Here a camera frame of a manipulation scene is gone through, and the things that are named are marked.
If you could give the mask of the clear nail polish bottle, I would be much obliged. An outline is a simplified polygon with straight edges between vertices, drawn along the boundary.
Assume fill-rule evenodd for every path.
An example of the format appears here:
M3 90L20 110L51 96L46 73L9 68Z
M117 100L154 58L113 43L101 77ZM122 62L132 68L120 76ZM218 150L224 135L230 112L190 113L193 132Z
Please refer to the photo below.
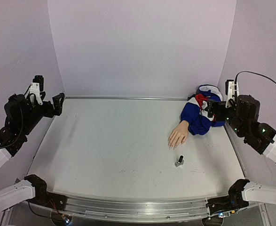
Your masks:
M179 167L179 166L181 166L181 165L183 165L183 164L184 164L184 160L176 162L176 163L175 163L175 166L176 166L176 167Z

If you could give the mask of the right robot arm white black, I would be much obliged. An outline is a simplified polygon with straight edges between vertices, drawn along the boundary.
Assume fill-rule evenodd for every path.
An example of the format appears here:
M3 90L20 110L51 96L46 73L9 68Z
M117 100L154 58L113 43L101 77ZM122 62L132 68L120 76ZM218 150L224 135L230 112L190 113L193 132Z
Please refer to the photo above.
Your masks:
M209 116L228 123L245 144L276 164L276 130L258 122L259 109L259 101L248 95L239 95L228 101L208 101ZM250 202L276 205L276 186L239 179L230 187L228 195L207 200L206 207L210 217L223 218L249 207Z

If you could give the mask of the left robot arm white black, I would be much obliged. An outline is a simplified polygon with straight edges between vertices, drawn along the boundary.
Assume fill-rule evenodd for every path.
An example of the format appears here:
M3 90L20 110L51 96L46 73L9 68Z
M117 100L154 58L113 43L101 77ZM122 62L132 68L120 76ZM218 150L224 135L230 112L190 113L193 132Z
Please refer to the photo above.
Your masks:
M28 141L27 136L42 118L61 115L64 99L64 93L54 96L52 101L43 101L41 104L38 104L34 94L13 94L8 98L4 105L5 126L0 129L0 168ZM31 174L20 182L0 190L0 213L23 201L59 211L65 207L66 196L48 192L47 183Z

